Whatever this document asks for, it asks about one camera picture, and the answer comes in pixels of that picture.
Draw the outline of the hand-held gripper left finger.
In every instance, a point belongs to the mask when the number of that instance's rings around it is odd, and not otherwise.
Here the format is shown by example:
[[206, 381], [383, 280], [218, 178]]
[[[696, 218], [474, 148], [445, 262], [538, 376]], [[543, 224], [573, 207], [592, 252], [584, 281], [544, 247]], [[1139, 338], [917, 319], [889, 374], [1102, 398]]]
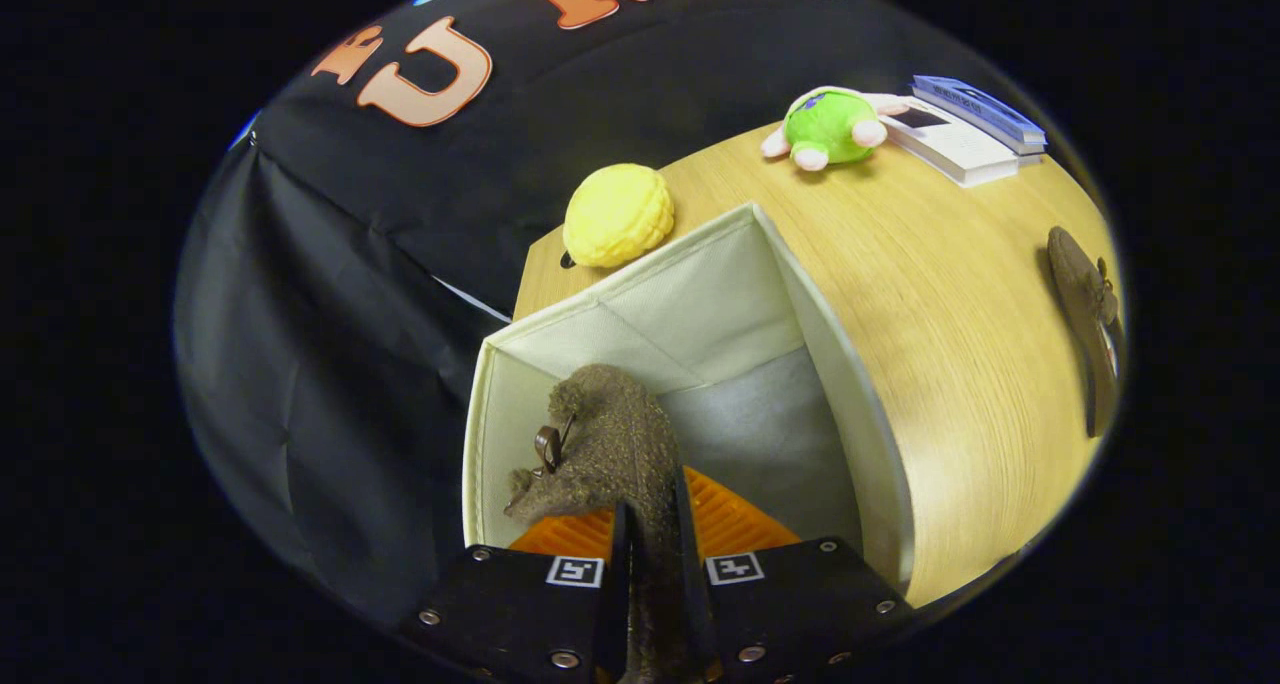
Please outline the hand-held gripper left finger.
[[627, 660], [634, 514], [607, 557], [470, 546], [399, 621], [398, 637], [480, 683], [614, 683]]

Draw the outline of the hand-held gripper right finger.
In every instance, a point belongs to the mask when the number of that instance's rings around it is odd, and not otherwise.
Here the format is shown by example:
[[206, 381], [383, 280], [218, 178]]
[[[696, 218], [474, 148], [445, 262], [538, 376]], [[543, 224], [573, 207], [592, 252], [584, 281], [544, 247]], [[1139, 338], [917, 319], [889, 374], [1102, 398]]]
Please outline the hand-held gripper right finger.
[[832, 683], [915, 610], [844, 538], [799, 539], [686, 469], [677, 493], [692, 648], [710, 683]]

